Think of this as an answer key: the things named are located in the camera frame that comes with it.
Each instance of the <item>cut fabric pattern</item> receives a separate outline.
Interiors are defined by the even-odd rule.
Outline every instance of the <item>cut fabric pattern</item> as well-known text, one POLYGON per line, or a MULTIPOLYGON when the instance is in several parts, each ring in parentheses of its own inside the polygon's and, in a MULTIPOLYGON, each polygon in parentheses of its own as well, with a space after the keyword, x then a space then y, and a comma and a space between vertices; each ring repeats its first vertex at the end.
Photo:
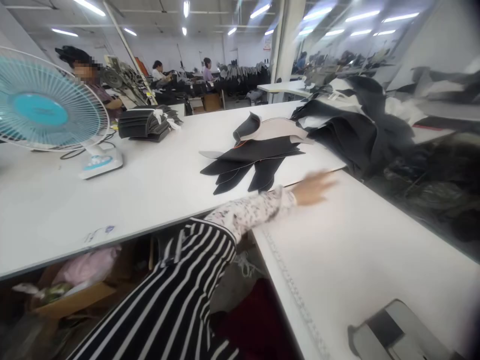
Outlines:
POLYGON ((307 131, 289 119, 276 117, 262 122, 250 113, 233 132, 233 148, 225 153, 200 151, 204 157, 214 159, 200 173, 218 175, 213 192, 217 195, 236 187, 254 166, 255 174, 248 191, 268 191, 284 158, 304 154, 297 145, 311 142, 307 135, 307 131))

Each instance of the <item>ceiling light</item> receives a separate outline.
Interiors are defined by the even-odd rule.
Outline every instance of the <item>ceiling light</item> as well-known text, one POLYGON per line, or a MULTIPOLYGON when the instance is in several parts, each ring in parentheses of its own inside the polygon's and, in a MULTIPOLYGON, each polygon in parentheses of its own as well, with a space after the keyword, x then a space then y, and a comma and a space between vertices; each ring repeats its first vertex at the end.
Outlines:
POLYGON ((322 15, 325 15, 325 14, 328 14, 329 12, 332 11, 332 8, 331 7, 327 7, 323 10, 320 10, 320 11, 316 11, 316 12, 312 12, 311 14, 308 14, 307 16, 305 16, 303 18, 303 20, 311 20, 311 19, 316 19, 316 18, 319 18, 321 17, 322 15))
POLYGON ((126 27, 123 28, 127 33, 132 34, 133 36, 137 36, 136 33, 134 33, 132 30, 127 29, 126 27))
POLYGON ((348 19, 345 20, 346 23, 349 23, 351 21, 355 21, 355 20, 360 20, 360 19, 365 19, 365 18, 371 18, 373 16, 376 16, 380 14, 380 11, 377 10, 377 11, 370 11, 370 12, 366 12, 364 14, 360 14, 360 15, 356 15, 356 16, 352 16, 352 17, 349 17, 348 19))
POLYGON ((372 29, 370 30, 362 30, 362 31, 355 31, 350 34, 350 36, 357 36, 357 35, 365 35, 365 34, 370 34, 372 32, 372 29))
POLYGON ((382 31, 382 32, 374 33, 373 36, 377 36, 377 35, 388 35, 388 34, 393 34, 394 32, 395 32, 395 30, 382 31))
POLYGON ((105 16, 105 13, 102 10, 100 10, 96 6, 93 6, 91 3, 86 2, 85 0, 73 0, 73 1, 93 11, 95 14, 98 14, 100 16, 105 16))
POLYGON ((73 32, 68 32, 68 31, 63 31, 63 30, 58 30, 58 29, 52 29, 52 31, 54 31, 56 33, 59 33, 59 34, 70 35, 70 36, 74 36, 74 37, 78 38, 78 35, 73 33, 73 32))
POLYGON ((345 30, 334 30, 334 31, 330 31, 330 32, 327 32, 325 34, 325 36, 332 36, 332 35, 338 35, 338 34, 341 34, 343 33, 345 30))
POLYGON ((383 20, 382 23, 390 23, 392 21, 397 21, 397 20, 411 19, 411 18, 414 18, 414 17, 418 16, 419 14, 420 14, 419 12, 415 12, 413 14, 389 17, 389 18, 386 18, 385 20, 383 20))
POLYGON ((259 8, 257 11, 252 12, 251 15, 250 15, 250 19, 256 18, 261 13, 266 12, 268 9, 270 9, 271 5, 272 4, 267 4, 264 7, 259 8))
POLYGON ((188 18, 190 14, 190 1, 183 2, 183 16, 188 18))
POLYGON ((300 31, 298 33, 298 35, 307 35, 307 34, 310 34, 313 31, 314 31, 313 29, 305 29, 305 30, 300 31))

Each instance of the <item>fabric stack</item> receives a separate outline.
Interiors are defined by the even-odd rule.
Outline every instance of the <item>fabric stack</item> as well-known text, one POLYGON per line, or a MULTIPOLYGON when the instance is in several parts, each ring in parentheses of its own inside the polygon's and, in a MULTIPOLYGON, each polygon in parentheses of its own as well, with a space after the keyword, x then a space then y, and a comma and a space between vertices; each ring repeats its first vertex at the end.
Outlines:
POLYGON ((214 159, 201 174, 217 175, 214 195, 225 193, 237 186, 249 170, 255 174, 248 188, 252 191, 268 191, 275 182, 275 173, 282 161, 289 156, 304 154, 297 145, 307 141, 307 132, 293 121, 277 117, 261 121, 250 113, 234 132, 235 146, 225 153, 200 151, 214 159))
POLYGON ((130 140, 159 143, 183 122, 177 111, 166 105, 137 106, 118 118, 118 135, 130 140))
POLYGON ((308 137, 338 155, 358 179, 367 179, 413 145, 412 128, 386 112, 387 96, 369 77, 351 76, 345 88, 323 90, 327 98, 312 99, 291 119, 308 130, 308 137))

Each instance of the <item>electric fan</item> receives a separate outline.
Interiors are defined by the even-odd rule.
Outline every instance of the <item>electric fan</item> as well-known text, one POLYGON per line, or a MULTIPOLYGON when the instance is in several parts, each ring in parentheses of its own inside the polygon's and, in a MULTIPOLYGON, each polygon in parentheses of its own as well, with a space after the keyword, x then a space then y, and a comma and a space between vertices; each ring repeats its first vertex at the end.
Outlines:
POLYGON ((122 166, 117 149, 100 143, 110 120, 97 95, 71 73, 39 57, 0 46, 0 140, 42 151, 85 148, 79 176, 89 179, 122 166))

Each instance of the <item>woman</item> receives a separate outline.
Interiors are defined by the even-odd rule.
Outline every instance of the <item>woman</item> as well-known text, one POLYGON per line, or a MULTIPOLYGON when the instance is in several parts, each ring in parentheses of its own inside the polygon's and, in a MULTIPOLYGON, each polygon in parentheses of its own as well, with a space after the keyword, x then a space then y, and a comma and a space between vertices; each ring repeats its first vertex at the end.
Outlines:
POLYGON ((205 64, 205 68, 203 69, 203 80, 207 81, 213 81, 214 77, 212 76, 212 72, 210 69, 212 68, 212 60, 210 60, 208 57, 203 59, 203 63, 205 64))
POLYGON ((168 76, 165 76, 163 71, 164 65, 161 61, 156 60, 153 63, 153 71, 151 72, 151 75, 153 79, 160 82, 161 85, 165 85, 172 81, 172 74, 168 74, 168 76))
POLYGON ((307 176, 293 190, 229 202, 205 219, 191 218, 159 251, 153 272, 112 310, 69 360, 258 359, 210 328, 210 299, 236 255, 242 234, 325 200, 328 175, 307 176))
POLYGON ((114 99, 102 87, 100 69, 102 66, 94 62, 94 59, 85 51, 74 46, 62 46, 56 48, 60 60, 68 63, 73 69, 75 76, 82 80, 102 101, 110 119, 118 119, 122 113, 122 100, 114 99))

